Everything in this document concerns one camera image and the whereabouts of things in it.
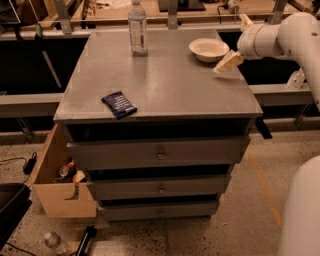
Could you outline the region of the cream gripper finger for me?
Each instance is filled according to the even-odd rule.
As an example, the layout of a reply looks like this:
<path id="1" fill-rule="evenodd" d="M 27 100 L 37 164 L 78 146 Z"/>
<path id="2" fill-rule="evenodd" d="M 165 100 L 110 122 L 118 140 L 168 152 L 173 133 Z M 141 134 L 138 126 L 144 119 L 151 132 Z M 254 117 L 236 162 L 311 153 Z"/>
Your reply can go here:
<path id="1" fill-rule="evenodd" d="M 223 73 L 235 68 L 244 62 L 244 57 L 239 51 L 230 50 L 221 61 L 217 63 L 213 71 L 215 73 Z"/>
<path id="2" fill-rule="evenodd" d="M 241 19 L 240 30 L 242 32 L 244 32 L 248 27 L 253 25 L 253 21 L 245 13 L 241 13 L 239 15 L 239 18 Z"/>

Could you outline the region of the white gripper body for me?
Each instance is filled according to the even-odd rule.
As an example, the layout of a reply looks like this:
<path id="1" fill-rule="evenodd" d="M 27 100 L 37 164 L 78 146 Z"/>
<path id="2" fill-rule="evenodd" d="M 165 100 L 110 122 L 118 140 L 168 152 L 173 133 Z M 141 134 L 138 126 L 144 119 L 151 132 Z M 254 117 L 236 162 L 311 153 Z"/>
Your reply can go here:
<path id="1" fill-rule="evenodd" d="M 269 24 L 252 24 L 244 30 L 237 42 L 240 54 L 247 60 L 277 57 L 279 26 Z"/>

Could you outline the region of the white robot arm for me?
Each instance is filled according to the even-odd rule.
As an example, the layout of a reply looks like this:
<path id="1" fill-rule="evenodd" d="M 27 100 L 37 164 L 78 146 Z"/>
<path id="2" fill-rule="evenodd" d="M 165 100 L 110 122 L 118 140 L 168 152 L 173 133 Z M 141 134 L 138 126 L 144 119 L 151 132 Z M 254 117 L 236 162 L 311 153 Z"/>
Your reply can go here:
<path id="1" fill-rule="evenodd" d="M 255 24 L 242 14 L 237 50 L 215 66 L 222 73 L 244 60 L 263 57 L 291 60 L 302 69 L 320 109 L 320 23 L 306 12 L 279 24 Z M 299 167 L 291 181 L 284 212 L 278 256 L 320 256 L 320 156 Z"/>

